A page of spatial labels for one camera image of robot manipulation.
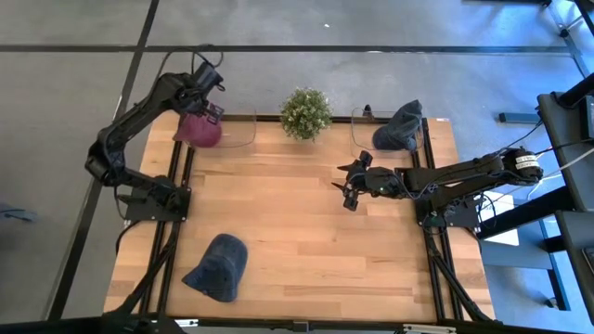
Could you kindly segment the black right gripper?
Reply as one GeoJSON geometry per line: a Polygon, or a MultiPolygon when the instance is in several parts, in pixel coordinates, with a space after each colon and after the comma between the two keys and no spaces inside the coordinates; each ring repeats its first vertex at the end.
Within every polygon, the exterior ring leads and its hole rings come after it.
{"type": "Polygon", "coordinates": [[[402,199],[405,196],[400,174],[384,167],[369,168],[372,160],[372,155],[368,151],[362,150],[359,157],[351,164],[338,167],[338,170],[347,172],[349,176],[358,174],[354,177],[354,189],[348,184],[331,183],[342,192],[344,197],[342,206],[351,212],[355,212],[357,209],[358,193],[389,199],[402,199]]]}

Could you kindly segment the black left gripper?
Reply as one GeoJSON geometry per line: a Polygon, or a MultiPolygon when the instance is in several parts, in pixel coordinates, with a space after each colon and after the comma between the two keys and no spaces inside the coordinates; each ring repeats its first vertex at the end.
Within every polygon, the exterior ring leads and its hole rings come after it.
{"type": "Polygon", "coordinates": [[[218,124],[225,113],[220,106],[208,100],[208,95],[216,89],[225,92],[223,77],[210,62],[202,62],[189,76],[189,85],[177,95],[177,110],[181,113],[194,112],[197,117],[207,117],[211,124],[218,124]]]}

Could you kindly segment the dark red cap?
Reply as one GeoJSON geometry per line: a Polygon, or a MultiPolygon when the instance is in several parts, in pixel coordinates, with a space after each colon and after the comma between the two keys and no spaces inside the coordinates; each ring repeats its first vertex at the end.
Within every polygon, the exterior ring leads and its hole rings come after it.
{"type": "Polygon", "coordinates": [[[185,112],[180,116],[173,140],[196,148],[212,148],[219,143],[221,137],[221,122],[214,125],[207,121],[207,117],[197,117],[194,112],[185,112]]]}

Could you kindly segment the grey blue cap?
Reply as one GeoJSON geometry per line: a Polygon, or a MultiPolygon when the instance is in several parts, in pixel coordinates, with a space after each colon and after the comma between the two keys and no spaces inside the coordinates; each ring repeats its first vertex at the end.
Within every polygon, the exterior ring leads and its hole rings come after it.
{"type": "Polygon", "coordinates": [[[372,136],[372,144],[379,150],[417,149],[417,132],[421,126],[422,105],[416,99],[403,105],[372,136]]]}

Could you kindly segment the clear plastic bin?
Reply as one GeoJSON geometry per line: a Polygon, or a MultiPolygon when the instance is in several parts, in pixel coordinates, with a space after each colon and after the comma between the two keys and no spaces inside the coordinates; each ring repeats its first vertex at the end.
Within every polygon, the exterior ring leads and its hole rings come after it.
{"type": "MultiPolygon", "coordinates": [[[[351,112],[351,116],[363,116],[363,108],[355,108],[351,112]]],[[[372,109],[372,113],[375,117],[388,118],[393,117],[395,110],[379,110],[372,109]]],[[[351,150],[355,157],[359,156],[361,150],[368,151],[374,158],[384,160],[404,160],[410,157],[412,153],[418,152],[423,148],[425,141],[422,127],[417,132],[417,149],[413,152],[407,150],[379,150],[375,149],[372,144],[372,136],[374,132],[382,127],[384,124],[376,123],[350,123],[351,124],[351,150]]]]}
{"type": "MultiPolygon", "coordinates": [[[[256,115],[255,109],[245,109],[244,111],[225,110],[224,115],[247,114],[256,115]]],[[[224,122],[222,125],[222,137],[219,143],[213,148],[240,148],[248,146],[255,139],[257,131],[257,122],[224,122]]]]}

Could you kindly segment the green potted plant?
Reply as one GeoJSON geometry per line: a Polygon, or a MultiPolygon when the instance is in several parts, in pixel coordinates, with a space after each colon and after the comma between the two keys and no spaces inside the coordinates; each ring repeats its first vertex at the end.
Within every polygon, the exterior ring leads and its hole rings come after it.
{"type": "Polygon", "coordinates": [[[319,90],[296,88],[280,105],[280,123],[288,137],[315,142],[332,123],[333,108],[319,90]]]}

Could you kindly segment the black rear frame rail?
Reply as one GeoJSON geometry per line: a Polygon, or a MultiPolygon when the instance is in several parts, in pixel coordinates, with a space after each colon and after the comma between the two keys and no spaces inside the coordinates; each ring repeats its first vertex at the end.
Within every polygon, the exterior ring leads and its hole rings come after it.
{"type": "MultiPolygon", "coordinates": [[[[224,115],[222,117],[224,122],[280,122],[280,116],[275,114],[264,114],[264,115],[247,115],[247,114],[231,114],[224,115]]],[[[373,119],[369,117],[358,117],[358,116],[332,116],[332,123],[376,123],[386,124],[391,120],[391,117],[382,118],[375,117],[373,119]]]]}

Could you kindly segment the black frame rail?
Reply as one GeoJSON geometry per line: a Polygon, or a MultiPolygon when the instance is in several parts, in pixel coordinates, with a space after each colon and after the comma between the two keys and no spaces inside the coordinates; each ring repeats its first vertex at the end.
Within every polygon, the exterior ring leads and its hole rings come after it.
{"type": "Polygon", "coordinates": [[[436,325],[373,322],[285,321],[246,319],[185,319],[132,317],[116,323],[106,316],[36,321],[0,325],[0,334],[187,334],[188,328],[265,328],[311,334],[315,330],[386,331],[392,334],[578,334],[576,332],[522,328],[499,323],[447,319],[436,325]]]}
{"type": "MultiPolygon", "coordinates": [[[[275,114],[264,114],[264,115],[247,115],[247,114],[231,114],[224,115],[222,117],[224,122],[280,122],[280,116],[275,114]]],[[[358,117],[358,116],[332,116],[332,123],[376,123],[386,124],[391,120],[391,117],[382,118],[375,117],[373,119],[369,117],[358,117]]]]}

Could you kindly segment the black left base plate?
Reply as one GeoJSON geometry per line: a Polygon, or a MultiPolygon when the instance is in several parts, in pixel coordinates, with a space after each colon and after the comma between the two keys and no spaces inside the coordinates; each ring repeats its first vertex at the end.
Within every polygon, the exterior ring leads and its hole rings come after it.
{"type": "Polygon", "coordinates": [[[175,193],[174,203],[159,203],[147,190],[134,188],[131,195],[120,195],[127,205],[124,218],[130,221],[186,221],[191,197],[191,189],[179,187],[175,193]]]}

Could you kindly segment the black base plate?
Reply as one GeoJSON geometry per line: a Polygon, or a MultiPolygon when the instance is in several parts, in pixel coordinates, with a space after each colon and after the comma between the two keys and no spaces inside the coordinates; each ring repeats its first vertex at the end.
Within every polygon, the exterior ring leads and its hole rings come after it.
{"type": "Polygon", "coordinates": [[[423,227],[468,227],[479,225],[477,198],[455,199],[443,209],[435,209],[428,199],[415,202],[418,224],[423,227]]]}
{"type": "Polygon", "coordinates": [[[159,203],[147,190],[134,188],[131,195],[120,195],[127,205],[124,218],[130,221],[186,221],[191,197],[191,189],[179,187],[175,193],[174,203],[159,203]]]}

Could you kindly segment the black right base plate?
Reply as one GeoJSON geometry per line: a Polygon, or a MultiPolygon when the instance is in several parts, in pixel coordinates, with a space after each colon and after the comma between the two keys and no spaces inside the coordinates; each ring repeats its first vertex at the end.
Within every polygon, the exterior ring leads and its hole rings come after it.
{"type": "Polygon", "coordinates": [[[423,227],[468,227],[479,225],[477,198],[455,199],[443,209],[435,209],[428,199],[415,202],[418,224],[423,227]]]}

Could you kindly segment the black right frame rails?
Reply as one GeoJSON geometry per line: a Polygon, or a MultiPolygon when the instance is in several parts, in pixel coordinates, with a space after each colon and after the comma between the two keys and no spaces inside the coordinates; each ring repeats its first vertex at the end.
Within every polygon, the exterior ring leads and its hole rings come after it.
{"type": "MultiPolygon", "coordinates": [[[[456,179],[454,183],[453,186],[440,186],[437,182],[431,181],[420,199],[428,199],[435,209],[443,209],[455,199],[474,198],[479,194],[478,188],[472,184],[471,179],[462,181],[456,179]]],[[[440,283],[440,279],[444,278],[449,286],[453,316],[456,320],[462,321],[464,319],[463,315],[468,314],[473,322],[491,323],[493,320],[481,311],[456,277],[447,233],[448,227],[423,227],[421,225],[420,227],[427,251],[437,320],[442,322],[446,319],[440,283]]]]}

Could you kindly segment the black frame rails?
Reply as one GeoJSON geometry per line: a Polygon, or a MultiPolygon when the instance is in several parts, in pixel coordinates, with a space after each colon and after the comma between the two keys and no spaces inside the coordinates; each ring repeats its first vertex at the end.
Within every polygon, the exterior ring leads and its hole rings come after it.
{"type": "MultiPolygon", "coordinates": [[[[454,183],[453,186],[440,186],[437,182],[431,181],[420,199],[428,199],[435,209],[443,209],[455,199],[474,198],[479,194],[478,188],[472,184],[471,179],[462,181],[456,179],[454,183]]],[[[423,227],[421,225],[420,227],[427,251],[437,320],[442,322],[446,319],[440,283],[440,279],[444,278],[449,286],[453,316],[456,320],[462,321],[464,319],[463,315],[468,314],[473,322],[491,323],[493,320],[481,311],[456,277],[447,233],[448,227],[423,227]]]]}
{"type": "MultiPolygon", "coordinates": [[[[187,147],[185,156],[184,168],[181,176],[181,186],[188,187],[188,180],[191,173],[195,150],[187,147]]],[[[174,196],[172,201],[174,203],[175,193],[178,187],[174,189],[174,196]]],[[[125,232],[142,221],[132,221],[122,232],[125,232]]],[[[174,271],[174,258],[177,249],[177,243],[180,236],[181,224],[185,221],[178,222],[162,222],[157,223],[155,235],[153,239],[151,254],[148,260],[148,267],[142,279],[126,297],[124,302],[113,311],[108,312],[108,315],[127,317],[130,315],[146,315],[149,312],[149,302],[152,296],[155,277],[160,271],[163,271],[161,277],[161,287],[158,294],[156,312],[158,315],[164,315],[166,310],[167,299],[169,296],[170,283],[174,271]]]]}

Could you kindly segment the black left frame rails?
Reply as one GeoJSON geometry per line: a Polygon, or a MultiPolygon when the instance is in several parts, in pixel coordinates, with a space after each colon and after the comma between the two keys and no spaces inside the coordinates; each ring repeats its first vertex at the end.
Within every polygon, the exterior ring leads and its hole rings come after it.
{"type": "MultiPolygon", "coordinates": [[[[181,176],[181,186],[188,187],[188,180],[191,173],[195,150],[187,147],[185,156],[184,168],[181,176]]],[[[174,189],[174,196],[172,201],[174,203],[175,193],[178,187],[174,189]]],[[[125,232],[142,221],[132,221],[122,232],[125,232]]],[[[153,239],[151,254],[148,260],[148,267],[142,279],[126,297],[124,302],[113,311],[108,312],[108,315],[127,317],[130,315],[146,315],[149,312],[149,302],[152,296],[155,277],[160,271],[163,271],[161,277],[161,287],[158,294],[156,312],[158,315],[164,315],[166,310],[167,299],[169,296],[170,283],[174,271],[174,258],[177,249],[177,243],[180,236],[181,224],[185,221],[178,222],[162,222],[157,223],[155,235],[153,239]]]]}

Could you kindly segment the black front frame rail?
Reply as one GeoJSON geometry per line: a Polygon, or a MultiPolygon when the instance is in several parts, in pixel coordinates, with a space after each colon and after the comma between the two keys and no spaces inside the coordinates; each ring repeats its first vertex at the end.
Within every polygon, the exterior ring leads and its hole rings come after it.
{"type": "Polygon", "coordinates": [[[187,334],[188,328],[265,328],[311,334],[315,330],[386,331],[392,334],[578,334],[576,332],[522,328],[499,323],[447,319],[436,325],[373,322],[285,321],[246,319],[185,319],[132,317],[116,323],[106,316],[36,321],[0,325],[0,334],[187,334]]]}

